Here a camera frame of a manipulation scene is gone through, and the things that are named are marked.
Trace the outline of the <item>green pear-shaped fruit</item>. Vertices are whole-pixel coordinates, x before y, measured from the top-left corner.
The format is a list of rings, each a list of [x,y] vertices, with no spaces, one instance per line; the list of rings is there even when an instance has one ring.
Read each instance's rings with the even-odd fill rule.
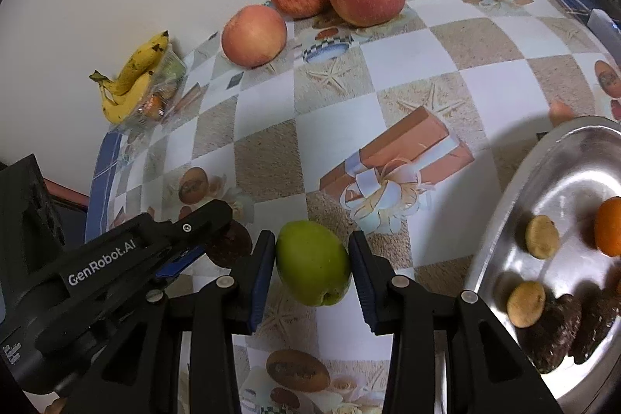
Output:
[[[349,289],[346,248],[334,232],[314,221],[293,221],[281,228],[276,264],[282,284],[304,306],[334,306]]]

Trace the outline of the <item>dark wrinkled date fruit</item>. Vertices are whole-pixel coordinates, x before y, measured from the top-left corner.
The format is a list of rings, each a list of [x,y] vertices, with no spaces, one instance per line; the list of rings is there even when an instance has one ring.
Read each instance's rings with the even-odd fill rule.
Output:
[[[582,304],[580,325],[569,355],[582,365],[607,337],[620,313],[620,295],[612,290],[593,292]]]

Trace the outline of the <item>orange tangerine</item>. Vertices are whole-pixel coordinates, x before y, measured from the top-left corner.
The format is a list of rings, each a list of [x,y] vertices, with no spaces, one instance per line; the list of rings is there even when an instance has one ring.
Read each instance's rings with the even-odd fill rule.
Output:
[[[596,247],[609,257],[621,254],[621,197],[603,202],[594,221]]]

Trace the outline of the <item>round dark wrinkled fruit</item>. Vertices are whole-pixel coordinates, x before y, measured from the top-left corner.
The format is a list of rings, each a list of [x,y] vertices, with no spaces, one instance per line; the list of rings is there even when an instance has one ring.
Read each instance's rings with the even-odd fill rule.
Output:
[[[206,255],[218,267],[232,269],[241,258],[250,256],[253,242],[246,228],[232,221],[224,236],[215,239],[205,247]]]

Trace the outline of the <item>small brown round fruit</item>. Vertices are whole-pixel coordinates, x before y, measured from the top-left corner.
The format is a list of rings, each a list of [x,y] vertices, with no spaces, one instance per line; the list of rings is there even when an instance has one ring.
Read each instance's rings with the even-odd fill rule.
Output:
[[[539,282],[521,282],[510,294],[506,309],[510,322],[523,329],[538,322],[544,306],[544,287]]]

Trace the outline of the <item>large dark wrinkled fruit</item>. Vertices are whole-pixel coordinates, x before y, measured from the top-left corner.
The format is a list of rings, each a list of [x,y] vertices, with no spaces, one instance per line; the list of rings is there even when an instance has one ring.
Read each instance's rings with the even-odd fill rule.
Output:
[[[581,320],[581,303],[572,294],[549,300],[541,317],[526,328],[522,350],[540,374],[556,370],[571,350]]]

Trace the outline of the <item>small tan round fruit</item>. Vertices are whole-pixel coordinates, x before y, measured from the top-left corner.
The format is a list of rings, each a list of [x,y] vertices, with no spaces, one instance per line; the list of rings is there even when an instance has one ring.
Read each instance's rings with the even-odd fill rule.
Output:
[[[560,234],[547,215],[535,215],[525,231],[527,251],[539,260],[548,260],[560,248]]]

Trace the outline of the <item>lower yellow banana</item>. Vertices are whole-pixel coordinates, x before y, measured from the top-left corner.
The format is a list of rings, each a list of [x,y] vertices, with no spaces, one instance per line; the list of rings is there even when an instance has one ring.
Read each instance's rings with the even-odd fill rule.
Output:
[[[143,73],[132,88],[122,96],[120,104],[108,98],[103,86],[99,87],[103,115],[109,123],[114,125],[121,124],[140,105],[151,87],[154,73],[154,70],[148,70],[146,73]]]

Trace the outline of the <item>yellow banana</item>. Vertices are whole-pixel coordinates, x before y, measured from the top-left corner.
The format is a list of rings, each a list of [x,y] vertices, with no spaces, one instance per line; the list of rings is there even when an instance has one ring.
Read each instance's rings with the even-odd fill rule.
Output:
[[[167,30],[164,30],[134,51],[115,80],[108,79],[99,71],[94,71],[90,75],[90,80],[103,86],[113,95],[125,95],[145,71],[159,63],[168,42],[170,42],[170,35]]]
[[[103,115],[109,123],[114,125],[121,124],[140,105],[151,87],[154,73],[154,70],[148,70],[146,73],[143,73],[132,88],[122,96],[120,104],[108,98],[103,86],[99,87]]]

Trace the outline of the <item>clear plastic fruit container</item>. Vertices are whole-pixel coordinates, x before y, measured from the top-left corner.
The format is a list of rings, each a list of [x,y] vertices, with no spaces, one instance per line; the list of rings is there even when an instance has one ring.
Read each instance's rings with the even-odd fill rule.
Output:
[[[118,131],[139,131],[154,127],[166,115],[186,75],[186,66],[169,44],[152,69],[151,87],[140,105],[118,126]]]

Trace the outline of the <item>upper yellow banana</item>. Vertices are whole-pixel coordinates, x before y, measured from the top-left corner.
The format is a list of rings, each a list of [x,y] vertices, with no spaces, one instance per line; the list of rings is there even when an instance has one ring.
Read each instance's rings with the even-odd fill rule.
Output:
[[[94,71],[90,75],[90,80],[103,86],[113,95],[125,95],[145,71],[159,63],[168,42],[170,42],[170,35],[167,30],[164,30],[134,51],[115,80],[108,79],[99,71]]]

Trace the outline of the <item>silver metal plate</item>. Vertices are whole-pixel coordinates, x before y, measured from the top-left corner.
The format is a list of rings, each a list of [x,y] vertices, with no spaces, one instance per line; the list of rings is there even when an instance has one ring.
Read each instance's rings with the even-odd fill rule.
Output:
[[[483,233],[464,287],[475,291],[514,340],[523,331],[506,314],[521,282],[537,281],[548,296],[587,300],[615,289],[620,261],[601,253],[593,238],[599,206],[620,193],[620,126],[579,117],[553,128],[523,160]],[[545,215],[560,234],[560,248],[537,260],[525,246],[527,224]]]

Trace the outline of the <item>checkered patterned tablecloth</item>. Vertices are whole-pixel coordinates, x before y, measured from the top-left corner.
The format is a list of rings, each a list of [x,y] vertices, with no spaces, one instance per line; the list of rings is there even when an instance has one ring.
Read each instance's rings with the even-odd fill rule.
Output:
[[[252,236],[309,220],[368,235],[400,274],[464,287],[513,175],[553,124],[620,117],[620,70],[587,27],[603,0],[406,0],[382,25],[288,24],[245,70],[211,36],[152,128],[102,143],[88,237],[212,199]]]

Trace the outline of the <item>left pale red apple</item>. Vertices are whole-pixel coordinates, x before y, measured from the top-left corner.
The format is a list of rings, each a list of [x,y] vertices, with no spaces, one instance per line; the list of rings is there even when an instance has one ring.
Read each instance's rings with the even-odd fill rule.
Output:
[[[229,61],[246,68],[271,62],[282,52],[287,30],[282,16],[266,5],[247,5],[226,23],[221,45]]]

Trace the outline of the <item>white rectangular device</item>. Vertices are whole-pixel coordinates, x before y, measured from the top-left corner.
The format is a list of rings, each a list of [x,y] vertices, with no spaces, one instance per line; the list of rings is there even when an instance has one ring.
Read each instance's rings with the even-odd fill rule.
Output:
[[[588,16],[587,26],[609,52],[619,52],[620,28],[605,10],[592,9]]]

